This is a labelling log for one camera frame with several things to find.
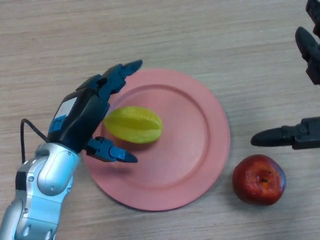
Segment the blue robotic hand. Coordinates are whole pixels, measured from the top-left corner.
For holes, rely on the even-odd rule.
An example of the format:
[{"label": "blue robotic hand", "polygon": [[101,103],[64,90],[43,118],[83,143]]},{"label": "blue robotic hand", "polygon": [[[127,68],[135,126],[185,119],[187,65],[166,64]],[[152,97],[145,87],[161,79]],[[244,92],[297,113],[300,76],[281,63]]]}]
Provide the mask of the blue robotic hand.
[{"label": "blue robotic hand", "polygon": [[76,153],[86,150],[87,155],[104,162],[136,163],[134,155],[113,146],[110,140],[92,136],[110,107],[110,96],[125,86],[126,77],[140,69],[142,63],[142,60],[136,60],[117,64],[102,75],[88,78],[75,92],[66,96],[51,123],[50,142],[63,144]]}]

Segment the black cable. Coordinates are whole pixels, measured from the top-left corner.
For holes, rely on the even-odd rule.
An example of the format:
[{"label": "black cable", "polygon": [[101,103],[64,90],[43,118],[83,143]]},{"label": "black cable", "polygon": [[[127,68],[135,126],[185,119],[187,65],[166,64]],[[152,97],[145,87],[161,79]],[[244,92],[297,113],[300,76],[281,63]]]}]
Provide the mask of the black cable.
[{"label": "black cable", "polygon": [[40,137],[42,138],[46,143],[49,143],[50,140],[39,130],[36,128],[35,125],[32,124],[28,119],[22,119],[20,124],[20,139],[21,139],[21,158],[22,158],[22,164],[26,161],[26,152],[25,152],[25,135],[24,135],[24,126],[25,123],[29,125],[29,127]]}]

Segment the table surface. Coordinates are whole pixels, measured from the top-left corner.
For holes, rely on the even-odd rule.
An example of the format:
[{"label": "table surface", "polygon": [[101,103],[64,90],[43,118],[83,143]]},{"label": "table surface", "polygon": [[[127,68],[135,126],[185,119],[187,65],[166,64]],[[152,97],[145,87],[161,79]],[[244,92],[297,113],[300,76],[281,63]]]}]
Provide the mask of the table surface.
[{"label": "table surface", "polygon": [[[229,119],[231,148],[219,181],[174,211],[127,209],[105,196],[81,163],[56,240],[315,240],[320,233],[319,150],[258,148],[262,130],[316,117],[320,89],[305,73],[295,31],[314,24],[306,0],[0,0],[0,218],[14,198],[20,121],[42,132],[82,81],[142,58],[204,83]],[[31,158],[42,141],[26,129]],[[266,154],[284,169],[277,204],[255,207],[232,192],[234,167]]]}]

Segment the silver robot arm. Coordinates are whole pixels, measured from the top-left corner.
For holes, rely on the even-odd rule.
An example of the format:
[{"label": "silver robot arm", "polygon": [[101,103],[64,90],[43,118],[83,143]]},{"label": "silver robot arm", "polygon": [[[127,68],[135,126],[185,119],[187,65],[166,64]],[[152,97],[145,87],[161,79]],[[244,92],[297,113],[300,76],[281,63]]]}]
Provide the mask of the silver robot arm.
[{"label": "silver robot arm", "polygon": [[[62,204],[71,191],[82,150],[103,162],[137,163],[131,153],[104,137],[93,137],[109,109],[109,98],[126,84],[126,77],[142,60],[117,64],[103,75],[88,78],[61,102],[47,136],[29,120],[21,121],[22,166],[15,177],[15,198],[5,211],[0,240],[54,240]],[[27,123],[46,143],[25,162],[23,124]]]},{"label": "silver robot arm", "polygon": [[57,143],[45,143],[15,179],[15,198],[5,211],[0,240],[55,240],[65,197],[80,157]]}]

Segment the red apple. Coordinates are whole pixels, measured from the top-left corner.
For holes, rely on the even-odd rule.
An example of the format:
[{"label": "red apple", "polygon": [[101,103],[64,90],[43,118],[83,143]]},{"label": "red apple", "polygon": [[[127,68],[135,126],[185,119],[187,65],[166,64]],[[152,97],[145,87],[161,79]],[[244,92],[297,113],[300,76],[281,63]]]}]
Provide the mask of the red apple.
[{"label": "red apple", "polygon": [[235,167],[232,186],[240,200],[267,206],[275,204],[283,195],[286,176],[272,158],[255,154],[246,157]]}]

